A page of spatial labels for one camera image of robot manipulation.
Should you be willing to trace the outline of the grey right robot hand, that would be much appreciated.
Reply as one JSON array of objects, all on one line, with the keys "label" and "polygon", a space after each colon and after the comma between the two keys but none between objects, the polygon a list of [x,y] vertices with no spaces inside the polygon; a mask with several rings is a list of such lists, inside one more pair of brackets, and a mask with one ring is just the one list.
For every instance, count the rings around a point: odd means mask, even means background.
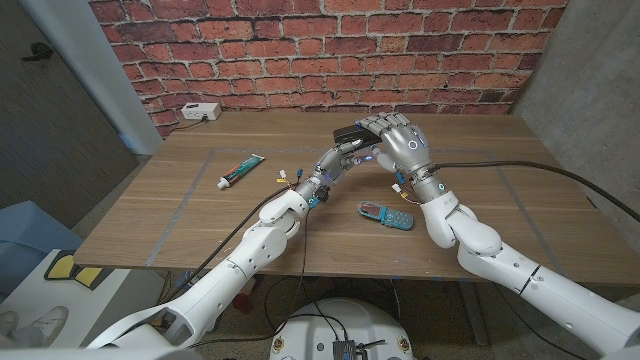
[{"label": "grey right robot hand", "polygon": [[429,170],[430,149],[426,136],[401,113],[379,113],[359,120],[358,124],[381,138],[395,168],[411,180],[411,187],[421,203],[428,203],[447,193],[444,183]]}]

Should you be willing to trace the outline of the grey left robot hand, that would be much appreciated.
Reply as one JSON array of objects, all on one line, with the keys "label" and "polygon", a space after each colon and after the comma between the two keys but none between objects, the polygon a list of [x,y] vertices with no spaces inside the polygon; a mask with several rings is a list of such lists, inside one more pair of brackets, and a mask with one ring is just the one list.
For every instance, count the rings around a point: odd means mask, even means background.
[{"label": "grey left robot hand", "polygon": [[362,139],[338,144],[330,148],[316,163],[309,177],[295,187],[304,200],[317,198],[326,202],[329,191],[346,175],[346,172],[362,163],[356,152],[368,145]]}]

